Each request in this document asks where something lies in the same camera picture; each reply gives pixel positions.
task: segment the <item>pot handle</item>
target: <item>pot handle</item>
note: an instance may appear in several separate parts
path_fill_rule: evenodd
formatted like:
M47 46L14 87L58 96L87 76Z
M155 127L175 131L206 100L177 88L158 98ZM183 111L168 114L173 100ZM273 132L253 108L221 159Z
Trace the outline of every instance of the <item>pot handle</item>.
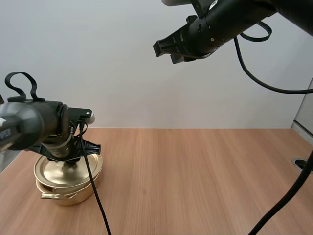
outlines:
M70 197L66 197L66 196L60 195L60 194L42 193L41 194L41 199L56 199L56 200L62 199L62 200L68 200L68 199L72 199L76 195L77 195L77 193L72 195L72 196L70 196Z

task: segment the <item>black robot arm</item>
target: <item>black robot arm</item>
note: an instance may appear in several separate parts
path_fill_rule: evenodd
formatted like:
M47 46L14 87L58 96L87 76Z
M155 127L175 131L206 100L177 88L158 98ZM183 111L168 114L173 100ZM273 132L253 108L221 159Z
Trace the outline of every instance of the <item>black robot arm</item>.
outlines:
M69 108L62 102L46 101L36 96L37 84L27 73L32 84L32 100L20 88L11 85L9 74L6 85L20 96L8 98L0 105L0 150L30 150L55 161L77 161L83 151L80 138L74 133L80 122L92 124L90 109ZM100 153L101 146L85 141L87 154Z
M313 36L313 0L190 0L190 3L198 16L188 16L185 26L157 41L154 44L157 57L170 54L174 64L206 58L276 12Z

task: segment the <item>pot lid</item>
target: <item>pot lid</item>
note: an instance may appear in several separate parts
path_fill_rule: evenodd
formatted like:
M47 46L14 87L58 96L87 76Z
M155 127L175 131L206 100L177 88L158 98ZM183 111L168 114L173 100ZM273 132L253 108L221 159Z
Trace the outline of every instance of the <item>pot lid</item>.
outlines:
M92 177L95 178L102 168L102 157L98 154L87 157ZM52 188L75 187L90 181L84 157L75 164L67 164L41 156L35 163L34 173L40 183Z

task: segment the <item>black cable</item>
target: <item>black cable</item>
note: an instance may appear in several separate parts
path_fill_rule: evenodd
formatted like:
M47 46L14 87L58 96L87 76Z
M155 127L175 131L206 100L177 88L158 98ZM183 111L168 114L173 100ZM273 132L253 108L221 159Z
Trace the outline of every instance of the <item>black cable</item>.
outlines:
M283 90L280 88L272 87L259 79L257 79L253 74L249 72L249 70L246 68L243 58L241 56L240 48L239 48L239 43L237 37L234 38L235 41L235 46L236 46L236 51L238 55L239 62L241 64L241 67L245 71L245 73L256 83L259 85L274 91L274 92L279 92L279 93L285 93L285 94L307 94L307 93L313 93L313 89L307 89L307 90ZM294 182L292 187L289 189L289 191L283 196L282 199L279 200L278 203L275 204L263 217L262 219L254 226L254 228L251 230L251 232L248 235L255 235L259 232L259 230L280 210L282 209L294 196L295 194L299 191L299 189L302 187L306 179L308 178L309 174L311 173L313 169L313 151L310 154L310 157L299 175L298 179Z
M299 189L302 187L306 179L308 178L309 174L311 173L313 169L313 151L310 154L310 157L299 175L298 179L294 182L292 187L289 189L289 191L285 194L285 196L280 199L278 203L276 203L275 206L272 207L263 217L262 219L254 226L254 228L251 230L249 235L255 235L259 232L259 230L271 219L280 209L282 209L285 204L287 204L293 196L299 191Z
M87 171L88 171L88 175L89 175L89 177L90 177L90 182L91 182L91 185L92 185L92 188L93 188L94 195L95 195L95 197L96 197L96 199L97 199L97 202L98 202L100 211L101 211L101 213L102 213L102 217L103 217L104 223L106 224L106 228L107 228L108 235L111 235L111 231L110 231L110 228L109 228L109 223L108 223L106 214L104 213L104 210L103 210L103 207L102 207L102 204L101 204L101 201L100 201L100 198L99 198L97 189L96 189L96 185L95 185L94 180L93 180L93 177L92 177L92 173L91 173L91 170L90 170L88 158L87 158L87 155L86 155L86 150L85 150L85 146L84 146L84 142L83 142L83 129L84 129L84 124L86 124L86 123L83 122L83 121L79 124L80 145L81 145L81 148L82 148L83 153L84 153L84 158L85 158L85 162L86 162L86 166L87 166Z
M262 21L258 22L257 24L259 26L261 26L263 29L265 29L265 31L268 33L268 36L262 37L262 38L254 38L254 37L250 37L244 33L241 33L240 36L242 36L244 39L251 41L251 42L265 42L266 40L268 40L272 34L272 29L266 23L264 23Z
M237 51L237 55L238 55L238 59L240 62L241 67L243 68L243 70L245 71L245 73L256 83L258 83L259 85L261 85L262 87L265 87L271 91L274 92L279 92L279 93L284 93L284 94L308 94L308 93L313 93L313 89L306 89L306 90L284 90L284 89L280 89L280 88L276 88L276 87L272 87L262 81L260 81L259 79L257 79L255 76L253 76L252 73L250 73L250 71L246 68L241 52L240 52L240 48L239 48L239 43L238 43L238 39L237 37L234 37L234 41L235 41L235 46L236 46L236 51Z

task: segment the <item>gold pot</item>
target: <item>gold pot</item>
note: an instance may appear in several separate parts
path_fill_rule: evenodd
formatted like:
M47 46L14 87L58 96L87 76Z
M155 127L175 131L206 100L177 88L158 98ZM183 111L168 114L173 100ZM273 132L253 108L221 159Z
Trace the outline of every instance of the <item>gold pot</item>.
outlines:
M102 168L101 155L88 155L88 162L95 184L99 182ZM36 185L42 199L53 199L56 204L78 204L93 193L84 158L75 163L49 161L41 156L34 166Z
M95 176L94 183L99 183L99 174ZM71 188L52 188L36 180L42 199L52 199L58 205L71 206L85 201L93 194L91 183Z

